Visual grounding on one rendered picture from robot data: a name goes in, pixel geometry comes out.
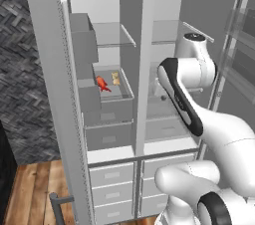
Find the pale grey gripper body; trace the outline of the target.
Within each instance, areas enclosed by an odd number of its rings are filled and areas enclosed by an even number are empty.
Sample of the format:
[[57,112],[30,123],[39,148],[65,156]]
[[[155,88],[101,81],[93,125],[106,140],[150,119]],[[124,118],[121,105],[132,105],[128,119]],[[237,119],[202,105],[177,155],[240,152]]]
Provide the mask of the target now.
[[160,98],[162,101],[165,101],[167,98],[167,93],[164,88],[161,86],[159,79],[155,79],[153,82],[153,94]]

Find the grey fridge compartment drawer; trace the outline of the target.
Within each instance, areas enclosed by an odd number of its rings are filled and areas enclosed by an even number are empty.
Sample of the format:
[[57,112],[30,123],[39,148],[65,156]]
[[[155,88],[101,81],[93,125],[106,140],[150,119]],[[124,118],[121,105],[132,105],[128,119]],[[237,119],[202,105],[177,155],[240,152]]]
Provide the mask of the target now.
[[191,137],[191,133],[176,116],[149,119],[145,124],[145,142],[184,137]]
[[147,118],[168,117],[177,115],[177,111],[170,99],[162,100],[158,97],[149,98],[147,101]]

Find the grey side-by-side fridge cabinet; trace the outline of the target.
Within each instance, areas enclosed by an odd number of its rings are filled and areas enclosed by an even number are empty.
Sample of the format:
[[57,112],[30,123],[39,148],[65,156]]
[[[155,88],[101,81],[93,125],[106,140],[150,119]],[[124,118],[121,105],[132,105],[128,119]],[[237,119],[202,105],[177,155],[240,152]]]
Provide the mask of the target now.
[[[192,26],[206,32],[205,0],[198,0],[197,16]],[[96,67],[119,66],[123,70],[132,92],[131,145],[108,148],[103,156],[126,159],[142,156],[145,150],[145,118],[148,94],[148,77],[152,43],[153,22],[158,20],[180,20],[185,0],[61,0],[66,32],[75,69],[75,83],[78,86],[70,14],[87,13],[95,23],[119,22],[123,24],[136,42],[136,46],[99,48]]]

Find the glass freezer shelf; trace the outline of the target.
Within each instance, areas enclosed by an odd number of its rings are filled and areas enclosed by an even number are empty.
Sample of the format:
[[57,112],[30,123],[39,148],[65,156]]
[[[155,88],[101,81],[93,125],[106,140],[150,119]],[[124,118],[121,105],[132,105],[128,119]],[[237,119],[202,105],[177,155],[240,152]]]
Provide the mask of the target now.
[[[120,83],[114,85],[112,73],[118,73]],[[122,99],[131,99],[132,92],[128,86],[123,70],[119,66],[101,66],[95,67],[95,74],[101,76],[108,84],[110,91],[100,92],[103,101],[113,101]]]
[[119,22],[95,23],[94,30],[99,48],[136,46],[127,28]]

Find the grey freezer compartment drawer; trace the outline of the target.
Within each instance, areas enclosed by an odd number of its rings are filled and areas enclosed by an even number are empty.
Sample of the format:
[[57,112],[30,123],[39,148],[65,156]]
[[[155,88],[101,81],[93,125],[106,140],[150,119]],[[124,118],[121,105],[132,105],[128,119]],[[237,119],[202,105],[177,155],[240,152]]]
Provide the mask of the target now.
[[121,122],[87,126],[85,136],[89,151],[131,145],[132,123]]
[[85,112],[84,119],[86,126],[130,121],[132,120],[132,100],[103,102],[98,111]]

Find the grey fridge door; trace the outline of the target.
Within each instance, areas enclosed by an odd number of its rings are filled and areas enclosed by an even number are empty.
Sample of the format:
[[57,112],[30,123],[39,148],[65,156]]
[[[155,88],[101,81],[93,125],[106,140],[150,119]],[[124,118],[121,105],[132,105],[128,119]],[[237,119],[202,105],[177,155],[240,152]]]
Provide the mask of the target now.
[[206,32],[214,39],[214,43],[209,46],[209,51],[218,67],[218,77],[213,87],[209,107],[244,119],[255,131],[255,104],[246,99],[223,76],[226,57],[231,50],[253,50],[225,33],[228,15],[235,9],[255,9],[255,0],[205,0],[203,8],[206,13]]

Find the clear fridge door shelf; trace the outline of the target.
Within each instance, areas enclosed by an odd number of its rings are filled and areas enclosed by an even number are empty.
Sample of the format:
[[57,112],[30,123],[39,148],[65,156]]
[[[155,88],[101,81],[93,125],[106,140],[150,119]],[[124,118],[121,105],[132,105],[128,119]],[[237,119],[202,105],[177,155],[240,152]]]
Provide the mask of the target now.
[[231,50],[226,57],[223,76],[246,99],[255,104],[255,51]]
[[225,33],[255,50],[255,9],[231,10]]

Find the grey freezer door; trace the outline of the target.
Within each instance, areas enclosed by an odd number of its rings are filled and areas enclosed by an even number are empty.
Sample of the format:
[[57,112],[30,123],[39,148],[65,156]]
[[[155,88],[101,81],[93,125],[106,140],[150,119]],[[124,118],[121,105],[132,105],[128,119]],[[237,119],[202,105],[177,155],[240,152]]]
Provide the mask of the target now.
[[28,0],[55,132],[78,225],[96,225],[74,62],[61,0]]

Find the tan food item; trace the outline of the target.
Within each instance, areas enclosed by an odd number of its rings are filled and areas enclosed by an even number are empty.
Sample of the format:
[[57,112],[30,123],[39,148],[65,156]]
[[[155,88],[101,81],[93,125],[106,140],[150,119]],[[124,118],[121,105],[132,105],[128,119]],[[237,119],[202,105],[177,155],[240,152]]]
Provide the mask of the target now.
[[114,86],[119,86],[121,84],[119,72],[112,72],[112,79]]

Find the black furniture panel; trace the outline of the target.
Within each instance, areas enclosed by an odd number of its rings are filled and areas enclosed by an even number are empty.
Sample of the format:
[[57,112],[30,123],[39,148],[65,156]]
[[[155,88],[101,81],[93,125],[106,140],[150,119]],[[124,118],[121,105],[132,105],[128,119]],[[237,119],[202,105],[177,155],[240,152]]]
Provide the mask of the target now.
[[3,224],[16,170],[17,162],[0,121],[0,225]]

